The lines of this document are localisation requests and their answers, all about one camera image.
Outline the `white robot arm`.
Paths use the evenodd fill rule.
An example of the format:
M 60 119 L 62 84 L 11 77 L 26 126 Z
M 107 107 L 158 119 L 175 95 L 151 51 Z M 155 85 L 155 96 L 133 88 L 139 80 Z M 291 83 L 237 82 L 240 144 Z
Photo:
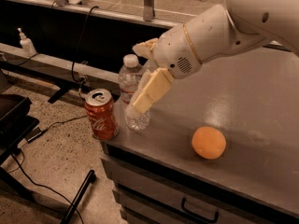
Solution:
M 150 110 L 175 79 L 204 63 L 277 41 L 299 55 L 299 0 L 225 0 L 158 38 L 133 46 L 157 68 L 146 72 L 126 108 L 135 119 Z

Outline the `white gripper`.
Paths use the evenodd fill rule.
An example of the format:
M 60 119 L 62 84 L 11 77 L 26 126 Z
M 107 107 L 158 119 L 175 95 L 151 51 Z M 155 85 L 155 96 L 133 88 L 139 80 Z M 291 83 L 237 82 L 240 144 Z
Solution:
M 129 118 L 138 118 L 149 111 L 171 89 L 174 78 L 183 79 L 202 67 L 184 25 L 170 29 L 158 39 L 135 44 L 133 51 L 139 57 L 155 61 L 159 68 L 153 72 L 147 69 L 143 74 L 125 110 Z

